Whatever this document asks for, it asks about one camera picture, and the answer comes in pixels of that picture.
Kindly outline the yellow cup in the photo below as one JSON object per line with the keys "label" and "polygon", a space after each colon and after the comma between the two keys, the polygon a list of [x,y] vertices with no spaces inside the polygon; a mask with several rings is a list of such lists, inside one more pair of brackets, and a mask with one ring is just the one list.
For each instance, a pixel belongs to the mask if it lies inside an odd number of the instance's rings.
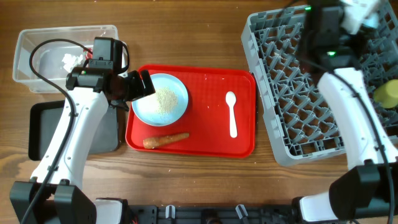
{"label": "yellow cup", "polygon": [[374,91],[374,101],[381,107],[391,109],[397,106],[398,80],[390,80]]}

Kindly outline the red snack wrapper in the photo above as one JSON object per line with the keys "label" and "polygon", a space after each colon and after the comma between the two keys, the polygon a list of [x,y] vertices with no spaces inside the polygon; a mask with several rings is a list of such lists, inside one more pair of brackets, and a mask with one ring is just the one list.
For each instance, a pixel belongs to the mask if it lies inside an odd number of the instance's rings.
{"label": "red snack wrapper", "polygon": [[93,58],[92,48],[89,48],[88,50],[83,51],[83,55],[85,56],[86,59],[91,59]]}

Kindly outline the light blue bowl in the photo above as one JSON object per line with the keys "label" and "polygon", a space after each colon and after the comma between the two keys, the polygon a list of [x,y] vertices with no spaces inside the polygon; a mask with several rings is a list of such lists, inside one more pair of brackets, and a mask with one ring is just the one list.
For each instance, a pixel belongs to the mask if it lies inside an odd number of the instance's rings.
{"label": "light blue bowl", "polygon": [[379,26],[379,16],[377,13],[373,13],[363,21],[363,26],[370,29],[377,29]]}

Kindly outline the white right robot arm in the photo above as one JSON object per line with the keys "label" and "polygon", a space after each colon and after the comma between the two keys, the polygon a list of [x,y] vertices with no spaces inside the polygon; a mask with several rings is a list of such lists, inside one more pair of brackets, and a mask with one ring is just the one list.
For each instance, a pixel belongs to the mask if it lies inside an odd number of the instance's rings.
{"label": "white right robot arm", "polygon": [[348,171],[326,192],[298,199],[307,223],[397,214],[397,148],[364,85],[360,56],[379,26],[380,1],[310,1],[296,59],[330,107]]}

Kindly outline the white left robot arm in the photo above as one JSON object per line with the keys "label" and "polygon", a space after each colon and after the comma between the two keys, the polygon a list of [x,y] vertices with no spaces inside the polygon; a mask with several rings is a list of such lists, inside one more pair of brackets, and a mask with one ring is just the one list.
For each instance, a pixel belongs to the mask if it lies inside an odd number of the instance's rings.
{"label": "white left robot arm", "polygon": [[155,92],[147,70],[123,63],[127,45],[96,37],[91,57],[67,75],[60,88],[65,104],[40,164],[27,182],[17,181],[10,200],[21,223],[132,223],[127,200],[90,200],[82,191],[83,173],[95,132],[109,108]]}

